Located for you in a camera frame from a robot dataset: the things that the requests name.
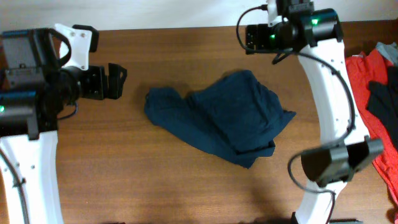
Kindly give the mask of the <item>dark blue shirt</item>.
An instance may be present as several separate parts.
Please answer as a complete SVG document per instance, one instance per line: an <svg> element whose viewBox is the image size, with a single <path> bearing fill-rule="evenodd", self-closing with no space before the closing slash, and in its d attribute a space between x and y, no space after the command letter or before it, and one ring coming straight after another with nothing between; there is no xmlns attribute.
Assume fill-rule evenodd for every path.
<svg viewBox="0 0 398 224"><path fill-rule="evenodd" d="M183 142L244 168L275 151L274 139L296 113L250 70L234 72L183 98L170 87L152 88L144 112Z"/></svg>

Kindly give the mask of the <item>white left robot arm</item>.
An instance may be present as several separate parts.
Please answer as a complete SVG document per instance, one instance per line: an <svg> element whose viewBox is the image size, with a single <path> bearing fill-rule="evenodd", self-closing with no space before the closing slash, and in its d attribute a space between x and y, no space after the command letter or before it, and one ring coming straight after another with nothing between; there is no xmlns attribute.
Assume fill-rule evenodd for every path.
<svg viewBox="0 0 398 224"><path fill-rule="evenodd" d="M1 175L11 223L63 221L56 173L58 122L80 98L116 100L127 71L89 63L99 32L91 26L1 34Z"/></svg>

